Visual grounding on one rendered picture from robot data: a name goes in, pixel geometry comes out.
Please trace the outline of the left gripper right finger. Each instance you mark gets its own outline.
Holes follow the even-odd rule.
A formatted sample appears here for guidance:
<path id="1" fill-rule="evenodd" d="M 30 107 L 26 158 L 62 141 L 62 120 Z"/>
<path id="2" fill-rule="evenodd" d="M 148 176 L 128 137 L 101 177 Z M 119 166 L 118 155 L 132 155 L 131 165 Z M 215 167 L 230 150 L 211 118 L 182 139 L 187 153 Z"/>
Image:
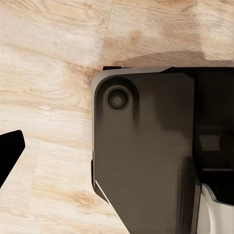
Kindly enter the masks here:
<path id="1" fill-rule="evenodd" d="M 218 147 L 234 169 L 234 132 L 222 130 Z"/>

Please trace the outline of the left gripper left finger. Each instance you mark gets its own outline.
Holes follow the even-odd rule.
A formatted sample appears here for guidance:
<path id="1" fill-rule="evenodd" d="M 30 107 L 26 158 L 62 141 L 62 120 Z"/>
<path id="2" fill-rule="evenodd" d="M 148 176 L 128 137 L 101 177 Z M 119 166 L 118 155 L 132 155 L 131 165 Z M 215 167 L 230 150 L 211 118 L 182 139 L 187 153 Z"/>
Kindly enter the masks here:
<path id="1" fill-rule="evenodd" d="M 21 130 L 0 135 L 0 188 L 25 148 Z"/>

